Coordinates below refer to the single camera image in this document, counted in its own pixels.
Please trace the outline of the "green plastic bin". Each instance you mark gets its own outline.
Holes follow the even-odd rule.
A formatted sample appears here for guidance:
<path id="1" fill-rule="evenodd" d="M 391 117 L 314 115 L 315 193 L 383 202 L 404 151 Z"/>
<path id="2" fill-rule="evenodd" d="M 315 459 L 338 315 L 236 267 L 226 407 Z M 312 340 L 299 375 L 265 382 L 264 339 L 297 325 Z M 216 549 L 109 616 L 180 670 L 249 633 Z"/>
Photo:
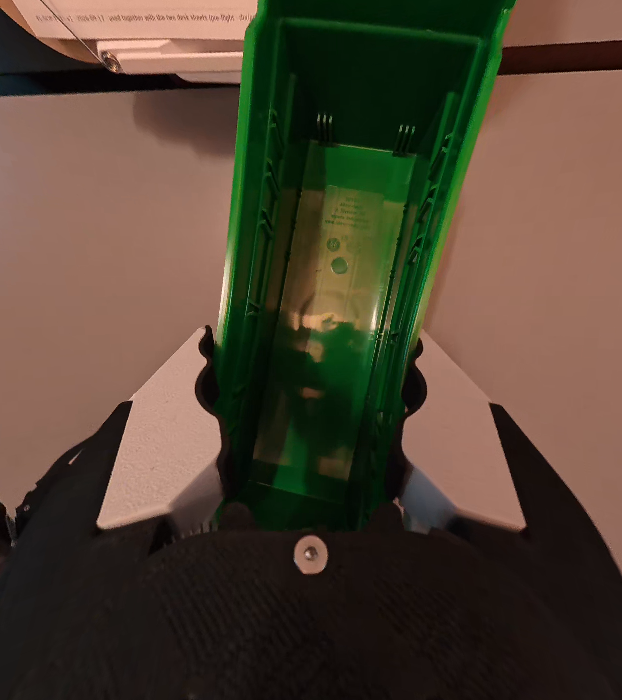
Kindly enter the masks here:
<path id="1" fill-rule="evenodd" d="M 227 503 L 358 530 L 397 497 L 405 376 L 515 1 L 259 1 L 214 357 Z"/>

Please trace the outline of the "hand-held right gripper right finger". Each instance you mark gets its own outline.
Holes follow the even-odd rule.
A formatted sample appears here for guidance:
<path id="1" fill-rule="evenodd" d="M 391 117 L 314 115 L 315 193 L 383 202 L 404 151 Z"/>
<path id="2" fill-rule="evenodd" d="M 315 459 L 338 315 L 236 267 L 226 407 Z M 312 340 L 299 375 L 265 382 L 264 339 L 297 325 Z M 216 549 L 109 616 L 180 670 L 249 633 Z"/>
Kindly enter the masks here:
<path id="1" fill-rule="evenodd" d="M 427 334 L 416 365 L 426 399 L 403 428 L 407 529 L 446 529 L 456 517 L 522 530 L 525 518 L 487 395 Z"/>

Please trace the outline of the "printed instruction sheet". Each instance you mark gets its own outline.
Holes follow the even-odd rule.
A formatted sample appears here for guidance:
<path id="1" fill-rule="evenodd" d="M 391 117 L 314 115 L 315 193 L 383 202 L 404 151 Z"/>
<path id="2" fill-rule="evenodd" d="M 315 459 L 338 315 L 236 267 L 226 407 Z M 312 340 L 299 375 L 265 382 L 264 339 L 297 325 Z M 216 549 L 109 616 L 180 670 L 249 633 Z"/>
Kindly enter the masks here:
<path id="1" fill-rule="evenodd" d="M 42 39 L 242 40 L 256 1 L 16 1 Z"/>

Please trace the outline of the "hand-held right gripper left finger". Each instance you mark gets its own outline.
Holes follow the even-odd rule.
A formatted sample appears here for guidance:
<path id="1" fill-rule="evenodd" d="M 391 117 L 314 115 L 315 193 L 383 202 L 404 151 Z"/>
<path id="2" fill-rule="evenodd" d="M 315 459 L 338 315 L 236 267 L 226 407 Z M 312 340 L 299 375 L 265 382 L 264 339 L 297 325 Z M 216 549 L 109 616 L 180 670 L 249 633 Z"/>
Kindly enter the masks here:
<path id="1" fill-rule="evenodd" d="M 100 530 L 161 517 L 179 536 L 216 528 L 225 451 L 215 400 L 206 394 L 216 385 L 213 347 L 211 327 L 198 328 L 132 395 Z"/>

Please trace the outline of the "grey desk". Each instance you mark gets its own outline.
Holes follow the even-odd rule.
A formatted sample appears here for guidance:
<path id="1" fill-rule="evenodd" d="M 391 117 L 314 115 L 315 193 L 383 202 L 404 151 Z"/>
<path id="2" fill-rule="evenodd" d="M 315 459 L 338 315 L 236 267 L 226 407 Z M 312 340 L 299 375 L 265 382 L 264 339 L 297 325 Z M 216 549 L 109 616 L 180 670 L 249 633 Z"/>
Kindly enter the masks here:
<path id="1" fill-rule="evenodd" d="M 216 323 L 235 88 L 0 97 L 0 501 Z M 622 569 L 622 69 L 500 75 L 429 336 Z"/>

